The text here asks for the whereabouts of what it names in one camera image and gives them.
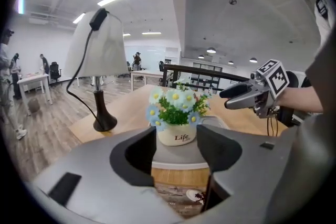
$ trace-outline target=human arm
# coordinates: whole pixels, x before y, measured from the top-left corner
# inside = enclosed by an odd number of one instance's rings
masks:
[[[276,105],[305,112],[323,112],[323,107],[313,87],[287,87],[276,101]]]

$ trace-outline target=white table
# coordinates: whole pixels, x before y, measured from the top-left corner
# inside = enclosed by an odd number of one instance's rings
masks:
[[[24,85],[27,85],[27,84],[32,83],[32,82],[40,81],[40,84],[41,84],[41,87],[42,87],[42,93],[44,93],[44,91],[43,91],[43,86],[44,86],[44,88],[46,90],[47,100],[49,101],[50,104],[53,104],[53,101],[52,101],[51,96],[50,96],[49,85],[48,85],[48,76],[49,76],[48,74],[39,74],[39,75],[31,76],[29,78],[21,79],[17,82],[17,84],[20,87],[20,92],[21,92],[21,95],[22,95],[23,104],[24,104],[25,109],[26,109],[29,116],[31,115],[31,112],[30,112],[29,107],[28,107],[28,99],[26,97],[26,93],[25,93],[25,90],[24,90]]]
[[[171,71],[168,71],[167,72],[167,77],[171,73],[172,73]],[[151,70],[132,71],[131,72],[131,90],[132,91],[134,90],[134,88],[133,88],[134,76],[144,77],[144,83],[146,85],[147,84],[146,77],[163,78],[163,72],[161,72],[161,71],[151,71]]]

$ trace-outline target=blue flower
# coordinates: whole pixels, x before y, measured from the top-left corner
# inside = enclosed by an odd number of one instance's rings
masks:
[[[159,102],[160,98],[163,96],[163,91],[160,87],[155,87],[151,94],[149,95],[149,102],[151,104],[156,104]]]
[[[166,128],[166,124],[158,116],[151,117],[151,126],[155,126],[157,131],[163,131]]]
[[[150,121],[152,117],[159,116],[159,112],[160,112],[159,108],[151,104],[146,110],[146,119]]]
[[[194,92],[192,90],[187,90],[184,92],[184,100],[181,106],[183,112],[189,112],[193,109],[196,103],[196,98],[194,97]]]
[[[198,125],[198,123],[200,122],[200,119],[201,119],[201,117],[199,116],[199,113],[198,113],[198,112],[191,112],[191,113],[188,115],[188,123],[189,123],[191,126],[196,126],[196,125]]]
[[[185,94],[180,90],[168,90],[166,93],[166,99],[169,104],[176,108],[181,108],[185,99]]]

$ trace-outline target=green leaves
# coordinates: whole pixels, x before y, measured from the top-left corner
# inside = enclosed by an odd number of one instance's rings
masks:
[[[206,104],[204,101],[208,98],[205,94],[202,95],[198,101],[193,106],[193,111],[198,112],[201,116],[205,114],[207,111],[207,108],[209,108],[208,104]]]
[[[193,105],[193,109],[189,112],[183,112],[179,108],[174,107],[171,105],[166,97],[161,97],[159,100],[159,104],[161,107],[164,108],[164,110],[160,110],[159,118],[162,119],[163,121],[170,123],[170,124],[177,124],[177,125],[182,125],[182,124],[187,124],[188,123],[188,115],[194,111],[198,112],[201,116],[205,114],[207,109],[209,108],[209,105],[205,103],[205,100],[208,99],[207,95],[202,95],[198,101]]]
[[[159,103],[163,108],[166,109],[165,111],[160,111],[160,119],[170,124],[182,125],[188,123],[188,112],[183,112],[182,110],[169,104],[166,97],[160,98]]]

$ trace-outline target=white wall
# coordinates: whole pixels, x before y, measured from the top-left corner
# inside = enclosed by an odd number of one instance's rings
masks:
[[[131,37],[124,38],[126,60],[132,64],[133,55],[138,51],[141,53],[141,67],[149,70],[159,70],[159,62],[165,58],[172,60],[172,63],[179,61],[179,40],[159,39],[149,37],[147,39],[132,40]]]
[[[12,21],[10,28],[15,31],[9,43],[9,55],[19,53],[18,64],[22,74],[35,73],[42,66],[39,55],[43,54],[49,64],[57,62],[59,69],[64,73],[65,61],[71,43],[73,31],[57,27],[30,24],[21,19]],[[179,60],[179,40],[158,39],[154,37],[132,40],[125,37],[125,54],[127,61],[133,63],[133,55],[139,51],[142,58],[142,67],[149,70],[159,70],[159,61],[164,61],[166,50],[168,55]],[[59,81],[71,79],[62,77]]]
[[[59,69],[64,70],[72,31],[21,22],[13,22],[11,29],[15,33],[10,38],[9,55],[19,53],[18,64],[23,75],[39,72],[43,65],[40,54],[45,56],[49,64],[57,62]]]

